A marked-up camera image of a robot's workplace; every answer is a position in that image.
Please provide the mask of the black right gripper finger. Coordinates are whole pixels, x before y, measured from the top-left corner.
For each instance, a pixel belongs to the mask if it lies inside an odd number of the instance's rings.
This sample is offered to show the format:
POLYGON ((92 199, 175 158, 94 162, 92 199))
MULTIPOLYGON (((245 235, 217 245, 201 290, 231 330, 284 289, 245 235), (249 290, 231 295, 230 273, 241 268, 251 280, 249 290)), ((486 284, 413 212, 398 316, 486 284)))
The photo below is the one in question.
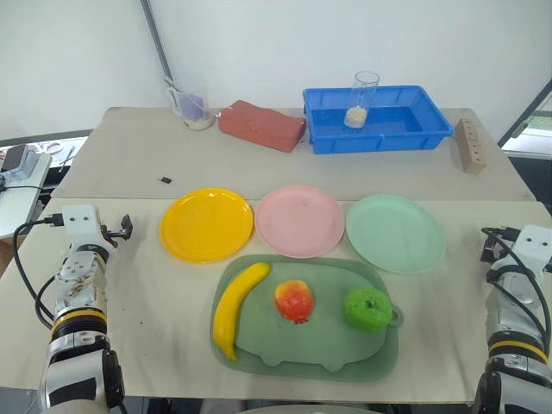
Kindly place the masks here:
POLYGON ((491 228, 482 228, 480 230, 484 235, 486 235, 486 240, 483 245, 483 250, 480 256, 481 262, 494 262, 496 260, 494 248, 497 244, 497 237, 493 229, 491 228))

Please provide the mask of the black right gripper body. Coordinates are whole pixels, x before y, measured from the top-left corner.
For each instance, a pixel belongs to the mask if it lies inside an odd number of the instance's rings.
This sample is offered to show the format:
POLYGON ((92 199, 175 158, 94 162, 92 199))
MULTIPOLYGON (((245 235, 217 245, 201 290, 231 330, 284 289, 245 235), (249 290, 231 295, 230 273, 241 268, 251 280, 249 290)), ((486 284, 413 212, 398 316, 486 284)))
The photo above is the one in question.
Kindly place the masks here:
POLYGON ((517 260, 517 256, 513 253, 512 248, 513 243, 520 235, 520 230, 512 227, 501 227, 495 229, 495 234, 499 239, 499 241, 497 241, 497 244, 499 244, 501 247, 501 249, 495 255, 495 259, 503 259, 506 256, 509 256, 513 260, 517 260))

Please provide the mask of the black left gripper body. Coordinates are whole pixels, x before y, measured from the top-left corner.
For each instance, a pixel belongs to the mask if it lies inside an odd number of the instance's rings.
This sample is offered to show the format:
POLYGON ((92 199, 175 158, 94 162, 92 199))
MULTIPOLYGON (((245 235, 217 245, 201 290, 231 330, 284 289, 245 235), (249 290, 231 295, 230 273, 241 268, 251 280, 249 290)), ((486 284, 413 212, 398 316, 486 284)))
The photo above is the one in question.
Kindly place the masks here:
POLYGON ((109 230, 105 224, 100 224, 100 233, 103 239, 108 242, 113 248, 118 247, 118 243, 115 241, 116 238, 122 237, 121 230, 109 230))

